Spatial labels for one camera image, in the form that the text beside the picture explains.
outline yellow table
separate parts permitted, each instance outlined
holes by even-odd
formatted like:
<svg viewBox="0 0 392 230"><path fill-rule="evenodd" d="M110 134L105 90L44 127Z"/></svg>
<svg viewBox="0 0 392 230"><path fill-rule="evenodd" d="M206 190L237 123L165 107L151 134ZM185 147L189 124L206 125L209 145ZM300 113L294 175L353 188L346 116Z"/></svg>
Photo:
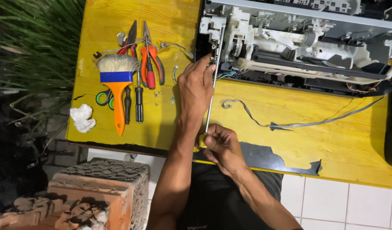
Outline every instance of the yellow table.
<svg viewBox="0 0 392 230"><path fill-rule="evenodd" d="M118 49L116 35L127 32L134 20L138 22L138 38L142 37L142 21L146 20L154 44L168 41L192 49L199 6L199 0L86 1L73 98L84 96L73 100L72 107L90 105L97 125L88 133L79 133L70 120L68 140L107 144L116 149L124 148L117 144L169 148L178 112L178 103L170 104L171 97L178 96L172 70L175 65L179 66L177 75L184 70L189 63L185 54L176 47L158 53L165 66L166 83L157 85L154 91L144 89L144 122L135 122L135 106L132 106L131 123L125 127L122 137L114 127L113 112L95 102L95 95L107 88L100 83L92 54ZM143 43L139 44L138 53L142 47ZM163 95L154 97L153 92L158 91ZM290 132L258 126L240 103L234 103L232 109L223 109L220 102L229 98L243 100L262 124L317 122L361 108L377 98L349 99L221 80L216 85L211 119L235 130L240 141L271 146L287 167L307 169L310 162L322 159L319 178L392 188L392 166L383 158L387 99L348 118ZM135 105L133 93L132 104Z"/></svg>

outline printer mechanism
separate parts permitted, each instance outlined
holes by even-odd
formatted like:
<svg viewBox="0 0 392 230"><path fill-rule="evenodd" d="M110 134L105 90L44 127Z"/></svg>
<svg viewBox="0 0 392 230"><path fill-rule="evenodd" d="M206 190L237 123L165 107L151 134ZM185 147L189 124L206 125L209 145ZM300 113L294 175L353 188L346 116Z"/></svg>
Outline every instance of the printer mechanism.
<svg viewBox="0 0 392 230"><path fill-rule="evenodd" d="M388 94L392 1L204 0L195 58L209 52L224 79L350 97Z"/></svg>

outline paint brush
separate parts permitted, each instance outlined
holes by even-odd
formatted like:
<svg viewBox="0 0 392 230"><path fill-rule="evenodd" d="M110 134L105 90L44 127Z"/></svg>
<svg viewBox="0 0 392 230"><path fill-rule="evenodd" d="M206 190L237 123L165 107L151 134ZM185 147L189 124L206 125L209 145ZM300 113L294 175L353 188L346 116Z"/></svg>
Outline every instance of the paint brush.
<svg viewBox="0 0 392 230"><path fill-rule="evenodd" d="M132 83L132 74L139 68L139 62L131 55L105 55L98 61L101 83L114 94L114 122L119 136L125 128L122 93Z"/></svg>

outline blue tape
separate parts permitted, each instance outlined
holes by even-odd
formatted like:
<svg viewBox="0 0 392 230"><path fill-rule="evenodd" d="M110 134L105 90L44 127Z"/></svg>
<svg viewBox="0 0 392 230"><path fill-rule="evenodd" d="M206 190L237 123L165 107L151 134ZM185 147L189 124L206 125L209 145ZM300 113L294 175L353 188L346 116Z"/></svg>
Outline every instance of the blue tape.
<svg viewBox="0 0 392 230"><path fill-rule="evenodd" d="M132 72L101 72L101 82L132 82Z"/></svg>

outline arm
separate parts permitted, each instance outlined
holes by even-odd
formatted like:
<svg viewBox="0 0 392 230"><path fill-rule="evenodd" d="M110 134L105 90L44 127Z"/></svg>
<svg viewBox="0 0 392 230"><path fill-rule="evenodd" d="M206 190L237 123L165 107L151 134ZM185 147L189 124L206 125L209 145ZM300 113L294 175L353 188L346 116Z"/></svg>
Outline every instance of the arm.
<svg viewBox="0 0 392 230"><path fill-rule="evenodd" d="M209 126L204 150L206 157L233 179L241 196L251 209L275 230L302 229L295 218L267 191L263 183L244 161L237 135L233 130L217 124Z"/></svg>
<svg viewBox="0 0 392 230"><path fill-rule="evenodd" d="M191 63L178 77L180 113L175 135L153 195L147 230L173 229L189 195L193 146L213 95L215 65L210 55Z"/></svg>

